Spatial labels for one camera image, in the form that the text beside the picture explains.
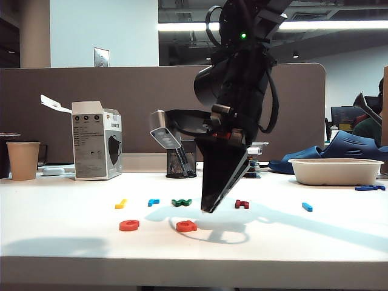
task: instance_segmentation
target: wall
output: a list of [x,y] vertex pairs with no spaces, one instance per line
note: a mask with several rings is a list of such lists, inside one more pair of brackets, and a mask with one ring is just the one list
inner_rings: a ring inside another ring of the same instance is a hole
[[352,105],[356,96],[377,96],[378,83],[388,65],[388,45],[350,53],[315,58],[326,70],[326,112],[331,120],[331,106]]
[[110,66],[159,64],[157,0],[50,0],[52,67],[93,67],[93,48]]
[[19,13],[15,0],[0,0],[0,18],[19,27]]
[[21,6],[20,66],[50,67],[49,0],[25,0]]

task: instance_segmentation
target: white box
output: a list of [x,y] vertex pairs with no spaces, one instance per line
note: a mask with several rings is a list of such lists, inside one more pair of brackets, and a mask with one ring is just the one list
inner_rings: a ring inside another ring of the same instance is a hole
[[99,101],[73,102],[72,109],[41,95],[42,104],[72,114],[75,179],[107,180],[122,172],[122,124],[117,110]]

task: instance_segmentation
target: ceiling light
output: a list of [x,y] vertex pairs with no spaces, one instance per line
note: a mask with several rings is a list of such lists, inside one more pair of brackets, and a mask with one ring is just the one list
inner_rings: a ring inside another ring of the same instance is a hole
[[[219,30],[219,23],[211,22],[209,28],[210,30]],[[204,32],[206,24],[205,22],[159,23],[158,30],[160,32]]]
[[[211,22],[209,27],[211,30],[219,30],[219,23]],[[388,21],[286,21],[279,27],[281,32],[316,29],[388,29]],[[159,23],[158,30],[160,32],[204,32],[206,24],[204,22]]]
[[287,21],[279,30],[341,30],[341,29],[387,29],[388,21]]

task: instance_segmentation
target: blue sandal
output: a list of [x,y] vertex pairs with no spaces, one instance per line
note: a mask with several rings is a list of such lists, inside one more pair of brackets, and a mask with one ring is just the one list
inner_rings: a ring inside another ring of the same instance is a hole
[[269,167],[278,173],[293,175],[289,159],[319,159],[319,158],[353,158],[376,159],[388,161],[388,146],[378,147],[373,138],[363,138],[340,130],[332,142],[321,150],[319,147],[309,147],[296,153],[289,153],[281,161],[270,161]]

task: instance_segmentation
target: box flap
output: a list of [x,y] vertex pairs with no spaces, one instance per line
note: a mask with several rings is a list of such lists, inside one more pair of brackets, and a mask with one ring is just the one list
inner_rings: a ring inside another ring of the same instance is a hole
[[66,113],[72,112],[70,109],[62,107],[61,103],[56,102],[55,100],[52,100],[49,97],[46,97],[44,95],[41,95],[41,104],[46,105],[47,107],[50,107],[51,109],[54,109],[56,111],[61,111]]

